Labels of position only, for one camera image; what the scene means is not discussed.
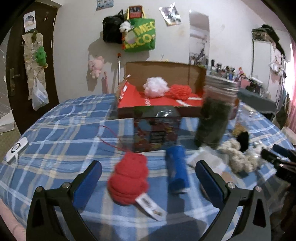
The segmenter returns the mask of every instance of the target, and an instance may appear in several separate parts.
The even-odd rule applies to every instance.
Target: blue gripper pad
[[[168,169],[168,189],[172,193],[185,192],[189,188],[186,169],[185,149],[172,146],[166,150],[165,160]]]
[[[213,206],[219,209],[223,208],[223,192],[213,177],[214,175],[219,174],[214,173],[203,160],[196,163],[195,174],[206,191]]]
[[[274,146],[272,147],[272,150],[284,157],[290,156],[290,150],[287,150],[286,148],[283,148],[277,144],[274,144]]]
[[[72,182],[73,206],[84,208],[89,201],[99,178],[102,175],[102,164],[99,161],[93,161],[88,168],[79,174]]]

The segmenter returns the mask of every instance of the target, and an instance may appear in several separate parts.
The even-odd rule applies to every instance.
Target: blue cylinder
[[[185,148],[172,146],[166,150],[165,160],[168,169],[168,189],[171,193],[186,192],[189,180],[186,169]]]

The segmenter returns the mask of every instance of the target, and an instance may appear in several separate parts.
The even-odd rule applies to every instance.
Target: red yarn ball
[[[108,180],[108,190],[114,201],[128,205],[147,192],[146,181],[149,170],[146,166],[147,157],[139,153],[126,153],[116,164],[115,171]]]
[[[170,92],[174,98],[178,100],[187,100],[192,92],[188,85],[172,85],[170,87]]]

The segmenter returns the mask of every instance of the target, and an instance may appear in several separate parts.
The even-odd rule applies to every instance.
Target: white plastic bag
[[[33,92],[32,92],[32,106],[34,110],[38,110],[40,107],[45,106],[49,103],[48,94],[40,83],[38,78],[34,81]]]

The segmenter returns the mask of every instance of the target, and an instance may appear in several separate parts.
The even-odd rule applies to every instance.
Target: doorway
[[[32,11],[35,11],[36,30],[43,35],[43,47],[47,55],[46,62],[48,64],[48,67],[44,69],[44,73],[49,104],[41,107],[37,111],[33,110],[32,100],[28,100],[28,79],[22,42],[22,35],[25,34],[23,15]],[[16,125],[21,134],[46,112],[59,104],[52,58],[52,40],[56,15],[57,8],[34,2],[17,18],[11,28],[6,55],[6,79],[9,103]]]

